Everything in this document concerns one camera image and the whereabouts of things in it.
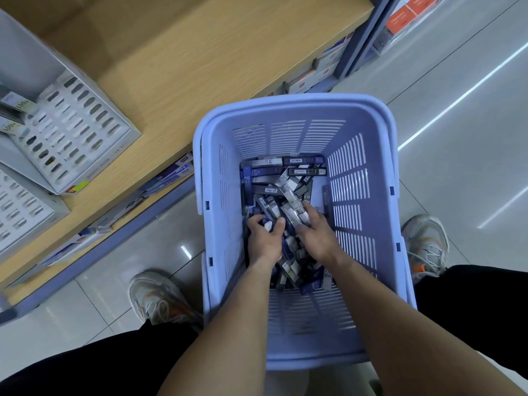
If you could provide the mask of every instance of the leg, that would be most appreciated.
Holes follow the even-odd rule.
[[[528,273],[453,266],[414,287],[418,310],[473,349],[528,379]]]
[[[135,276],[129,295],[135,312],[146,319],[140,329],[30,365],[0,382],[0,394],[45,390],[54,394],[78,390],[157,394],[168,372],[198,336],[191,324],[199,324],[200,318],[176,286],[157,273]]]
[[[473,349],[528,379],[524,300],[528,273],[488,266],[446,269],[449,242],[437,218],[403,227],[418,310]]]

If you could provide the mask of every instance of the gray sneaker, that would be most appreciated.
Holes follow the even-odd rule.
[[[194,310],[170,279],[153,271],[135,275],[128,284],[128,298],[134,312],[152,325],[172,322],[202,326],[202,315]]]
[[[408,220],[401,231],[413,284],[424,276],[438,277],[446,270],[449,241],[440,220],[431,215],[416,215]]]

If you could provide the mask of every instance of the white display box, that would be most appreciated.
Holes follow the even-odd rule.
[[[69,212],[60,197],[0,164],[0,263]]]
[[[75,194],[141,133],[97,84],[0,10],[0,83],[36,102],[0,136],[0,162],[53,194]]]

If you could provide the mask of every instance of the wooden shelf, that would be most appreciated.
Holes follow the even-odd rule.
[[[0,264],[0,289],[186,153],[209,110],[267,94],[371,10],[368,0],[96,0],[45,36],[143,134],[66,199],[65,219]]]

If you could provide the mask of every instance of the tiled floor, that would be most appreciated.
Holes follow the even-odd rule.
[[[527,15],[528,0],[446,0],[334,89],[389,105],[401,149],[400,222],[437,215],[450,238],[450,265],[528,271]],[[145,269],[173,275],[201,309],[203,249],[203,220],[190,194],[35,311],[0,327],[0,379],[138,328],[127,284]]]

